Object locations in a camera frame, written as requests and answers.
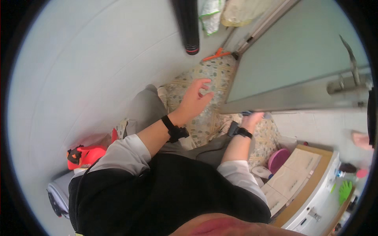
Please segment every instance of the orange handle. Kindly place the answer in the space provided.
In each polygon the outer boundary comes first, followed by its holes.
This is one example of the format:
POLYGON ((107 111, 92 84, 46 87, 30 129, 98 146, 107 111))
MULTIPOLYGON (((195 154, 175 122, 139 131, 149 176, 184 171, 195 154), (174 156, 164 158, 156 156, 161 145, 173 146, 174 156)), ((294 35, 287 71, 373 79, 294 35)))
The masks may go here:
POLYGON ((217 58, 217 57, 223 57, 223 56, 227 56, 227 55, 230 55, 230 54, 231 54, 231 52, 225 52, 225 53, 221 53, 221 54, 216 54, 214 56, 205 57, 204 59, 202 59, 202 61, 205 62, 205 61, 209 61, 211 59, 217 58))
POLYGON ((218 51, 217 53, 215 53, 215 55, 219 55, 221 52, 222 52, 223 48, 218 48, 218 51))

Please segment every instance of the frosted glass panel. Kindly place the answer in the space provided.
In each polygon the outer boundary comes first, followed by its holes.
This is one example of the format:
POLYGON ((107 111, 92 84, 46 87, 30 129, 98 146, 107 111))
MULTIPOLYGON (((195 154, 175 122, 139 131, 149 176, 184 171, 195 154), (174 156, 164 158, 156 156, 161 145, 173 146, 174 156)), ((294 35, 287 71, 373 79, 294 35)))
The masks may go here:
POLYGON ((358 66, 368 65, 357 33, 335 1, 300 1, 243 54, 227 102, 349 69, 339 34, 358 66))

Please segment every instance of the skin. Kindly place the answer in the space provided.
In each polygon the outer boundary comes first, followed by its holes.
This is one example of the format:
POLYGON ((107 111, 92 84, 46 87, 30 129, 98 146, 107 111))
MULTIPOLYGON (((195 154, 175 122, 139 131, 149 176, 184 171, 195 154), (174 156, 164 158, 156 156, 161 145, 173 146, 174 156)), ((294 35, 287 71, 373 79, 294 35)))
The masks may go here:
MULTIPOLYGON (((208 89, 209 87, 204 83, 211 82, 211 79, 201 78, 195 79, 190 87, 187 89, 182 102, 179 107, 168 114, 169 119, 173 125, 182 127, 188 121, 192 120, 194 117, 199 115, 206 105, 213 98, 214 93, 209 92, 205 95, 200 93, 200 89, 208 89)), ((254 133, 256 124, 261 121, 264 113, 254 113, 252 115, 246 116, 243 118, 242 124, 240 127, 245 128, 251 134, 254 133)), ((146 129, 140 131, 138 137, 144 145, 147 147, 148 151, 151 154, 151 157, 160 150, 160 148, 169 140, 170 136, 168 134, 168 129, 164 123, 159 120, 154 124, 150 125, 146 129)), ((229 143, 226 152, 222 158, 222 163, 232 160, 247 160, 248 159, 248 150, 251 139, 248 137, 243 137, 241 135, 236 135, 229 143)), ((232 216, 222 214, 222 213, 210 213, 197 216, 182 226, 175 230, 171 236, 249 236, 249 235, 259 235, 259 236, 270 236, 270 235, 280 235, 280 236, 300 236, 302 234, 296 233, 289 230, 284 230, 277 228, 271 225, 262 224, 262 223, 250 223, 239 220, 232 216), (227 225, 226 227, 220 227, 206 233, 198 233, 198 229, 201 224, 206 223, 210 220, 219 221, 219 220, 232 221, 232 225, 227 225)))

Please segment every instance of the white tiled wall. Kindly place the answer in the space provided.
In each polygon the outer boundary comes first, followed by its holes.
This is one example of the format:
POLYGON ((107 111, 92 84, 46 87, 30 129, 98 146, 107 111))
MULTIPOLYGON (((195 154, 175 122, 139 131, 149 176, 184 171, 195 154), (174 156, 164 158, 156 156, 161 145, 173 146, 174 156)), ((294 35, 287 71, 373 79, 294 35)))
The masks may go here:
POLYGON ((301 111, 273 114, 282 136, 296 137, 298 143, 340 152, 340 159, 367 168, 373 152, 356 147, 352 131, 367 133, 366 110, 301 111))

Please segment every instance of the mosaic floor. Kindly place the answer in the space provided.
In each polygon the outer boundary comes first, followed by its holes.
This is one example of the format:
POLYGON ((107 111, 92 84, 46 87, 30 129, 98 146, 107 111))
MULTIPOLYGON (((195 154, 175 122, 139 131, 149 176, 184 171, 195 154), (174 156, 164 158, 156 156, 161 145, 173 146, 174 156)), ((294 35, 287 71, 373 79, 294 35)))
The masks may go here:
MULTIPOLYGON (((228 120, 241 122, 241 114, 219 114, 219 107, 226 98, 228 86, 231 84, 231 75, 234 72, 235 60, 232 56, 218 58, 212 61, 201 62, 189 71, 183 72, 173 81, 164 85, 167 91, 167 109, 175 110, 186 89, 195 78, 207 77, 212 81, 208 85, 214 92, 214 97, 205 110, 194 120, 186 124, 195 145, 202 146, 208 142, 209 137, 217 133, 222 124, 228 120)), ((271 154, 279 149, 278 129, 272 119, 263 119, 256 127, 254 136, 256 147, 249 158, 249 167, 266 165, 271 154)))

